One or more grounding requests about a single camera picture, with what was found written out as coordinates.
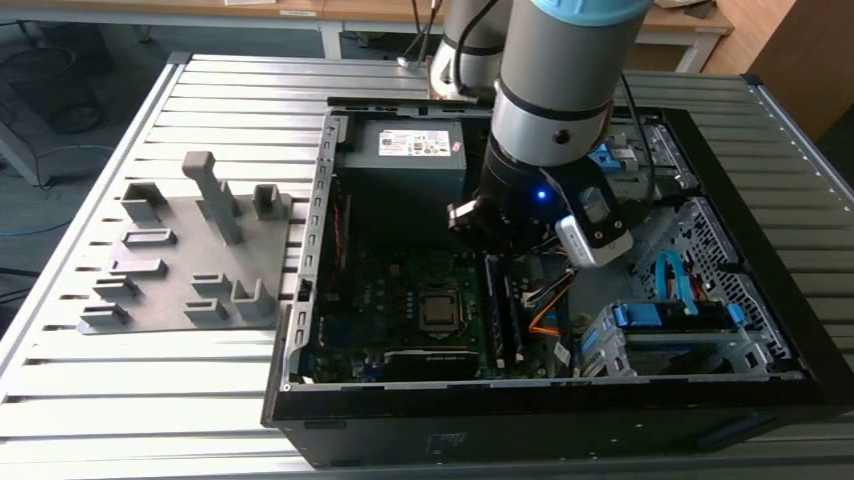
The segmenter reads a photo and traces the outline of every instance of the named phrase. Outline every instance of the power supply label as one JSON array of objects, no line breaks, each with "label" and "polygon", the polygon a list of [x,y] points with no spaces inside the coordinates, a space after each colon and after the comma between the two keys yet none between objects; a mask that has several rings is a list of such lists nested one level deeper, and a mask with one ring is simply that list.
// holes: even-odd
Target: power supply label
[{"label": "power supply label", "polygon": [[380,157],[450,157],[447,130],[383,130],[379,134]]}]

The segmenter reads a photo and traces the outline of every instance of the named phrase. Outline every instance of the gray plastic block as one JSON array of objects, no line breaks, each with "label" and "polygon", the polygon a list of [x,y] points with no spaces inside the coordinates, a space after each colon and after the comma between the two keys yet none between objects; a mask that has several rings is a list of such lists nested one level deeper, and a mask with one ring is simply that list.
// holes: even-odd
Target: gray plastic block
[{"label": "gray plastic block", "polygon": [[231,280],[224,273],[193,273],[191,284],[203,298],[225,297],[231,294]]},{"label": "gray plastic block", "polygon": [[196,325],[223,325],[228,322],[228,312],[217,298],[187,302],[184,315]]},{"label": "gray plastic block", "polygon": [[139,293],[133,280],[125,275],[99,278],[95,280],[92,290],[104,300],[129,299]]},{"label": "gray plastic block", "polygon": [[181,170],[187,178],[192,179],[201,191],[204,207],[208,215],[213,218],[223,240],[228,245],[235,245],[243,241],[240,225],[235,219],[235,199],[231,195],[228,185],[220,184],[213,175],[213,164],[216,159],[211,152],[188,152],[181,164]]},{"label": "gray plastic block", "polygon": [[133,223],[159,222],[157,208],[168,204],[157,185],[144,182],[128,185],[120,203]]},{"label": "gray plastic block", "polygon": [[171,228],[147,228],[144,230],[133,230],[125,232],[121,237],[121,243],[129,248],[137,247],[160,247],[172,245],[177,241],[175,232]]},{"label": "gray plastic block", "polygon": [[159,259],[151,260],[116,260],[112,262],[109,273],[113,275],[127,275],[128,277],[164,277],[167,271],[165,262]]},{"label": "gray plastic block", "polygon": [[131,316],[116,303],[105,303],[85,307],[80,319],[91,327],[115,327],[128,323]]},{"label": "gray plastic block", "polygon": [[284,205],[279,195],[279,187],[275,184],[255,186],[252,194],[252,206],[259,220],[279,220],[284,215]]},{"label": "gray plastic block", "polygon": [[[87,334],[133,332],[161,332],[197,329],[275,328],[287,306],[277,301],[281,285],[287,242],[291,232],[289,216],[292,200],[279,193],[281,202],[280,218],[257,218],[267,209],[277,207],[272,203],[273,190],[260,189],[260,198],[271,199],[271,205],[259,204],[255,195],[227,194],[225,203],[233,199],[236,213],[233,219],[240,225],[243,241],[229,245],[223,242],[219,226],[207,209],[199,209],[199,197],[168,198],[168,204],[156,209],[160,222],[131,228],[171,230],[176,242],[132,241],[128,245],[116,239],[112,249],[112,274],[129,278],[137,288],[133,297],[113,297],[104,301],[116,302],[132,321],[89,325],[81,321],[77,330]],[[256,297],[255,287],[261,280],[263,292]],[[241,282],[244,295],[232,302],[233,283]],[[219,300],[227,321],[199,320],[193,322],[184,313],[187,304]]]},{"label": "gray plastic block", "polygon": [[275,306],[273,297],[269,295],[260,278],[255,281],[251,292],[247,292],[240,280],[235,282],[231,301],[247,321],[264,318]]}]

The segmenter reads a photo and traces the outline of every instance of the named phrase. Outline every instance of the sticker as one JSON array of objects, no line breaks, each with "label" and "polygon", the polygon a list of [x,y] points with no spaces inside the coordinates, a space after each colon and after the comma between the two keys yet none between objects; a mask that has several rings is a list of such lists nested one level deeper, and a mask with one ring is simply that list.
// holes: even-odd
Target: sticker
[{"label": "sticker", "polygon": [[555,357],[558,357],[558,360],[560,360],[560,363],[566,367],[570,366],[570,358],[572,358],[572,354],[560,342],[555,343]]},{"label": "sticker", "polygon": [[288,17],[316,17],[318,12],[305,10],[279,10],[279,15],[284,15]]},{"label": "sticker", "polygon": [[383,130],[379,134],[380,157],[450,157],[447,130]]}]

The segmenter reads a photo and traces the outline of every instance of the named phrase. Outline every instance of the table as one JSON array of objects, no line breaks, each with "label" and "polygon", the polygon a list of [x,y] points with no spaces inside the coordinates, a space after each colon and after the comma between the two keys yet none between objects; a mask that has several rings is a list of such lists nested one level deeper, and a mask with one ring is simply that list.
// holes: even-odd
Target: table
[{"label": "table", "polygon": [[[1,0],[0,8],[4,17],[23,20],[318,30],[330,59],[342,58],[344,31],[415,33],[410,0],[280,0],[236,6],[225,6],[223,0]],[[423,22],[428,11],[430,0],[419,0]],[[442,33],[442,26],[434,31]],[[716,9],[700,20],[652,7],[638,43],[687,47],[676,71],[699,72],[718,40],[731,31]]]},{"label": "table", "polygon": [[[671,73],[631,74],[630,83],[640,105],[691,111],[854,364],[851,189],[762,87],[739,77]],[[93,269],[108,259],[104,243],[128,225],[116,197],[131,178],[157,181],[167,195],[197,195],[180,172],[187,150],[215,153],[216,175],[231,181],[235,194],[251,192],[257,182],[277,183],[296,199],[295,218],[305,218],[330,95],[427,98],[426,71],[410,72],[382,61],[173,56],[0,343],[0,478],[283,478],[316,473],[279,431],[259,423],[273,332],[85,337],[73,328],[83,297],[92,295]],[[285,302],[296,289],[304,233],[301,225],[291,228]],[[846,478],[854,463],[851,418],[790,426],[706,456],[395,472],[407,478],[451,478],[678,469],[704,479],[754,477],[753,467],[762,466],[761,475],[777,479]],[[821,472],[813,466],[805,473],[806,462],[847,466],[822,466]],[[708,476],[694,471],[711,467],[724,470]],[[362,478],[380,475],[359,472]],[[331,478],[324,472],[316,475]],[[682,478],[672,475],[667,478]]]}]

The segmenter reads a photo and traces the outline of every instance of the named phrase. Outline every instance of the table leg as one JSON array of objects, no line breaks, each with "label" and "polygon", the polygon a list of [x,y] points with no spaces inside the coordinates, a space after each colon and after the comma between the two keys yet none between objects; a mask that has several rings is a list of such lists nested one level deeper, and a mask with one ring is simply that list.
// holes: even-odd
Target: table leg
[{"label": "table leg", "polygon": [[330,60],[342,59],[343,22],[335,20],[320,21],[320,36],[323,38],[323,56]]},{"label": "table leg", "polygon": [[32,150],[27,147],[15,132],[0,123],[0,155],[12,165],[17,173],[21,174],[27,183],[33,186],[48,183],[48,177],[39,179],[36,175],[36,158]]},{"label": "table leg", "polygon": [[720,35],[718,34],[698,34],[694,43],[688,45],[688,49],[684,52],[684,56],[676,67],[676,72],[700,73],[703,71],[708,57],[711,57],[711,52],[714,52],[718,46],[719,39]]},{"label": "table leg", "polygon": [[151,42],[151,25],[133,25],[133,33],[139,43]]}]

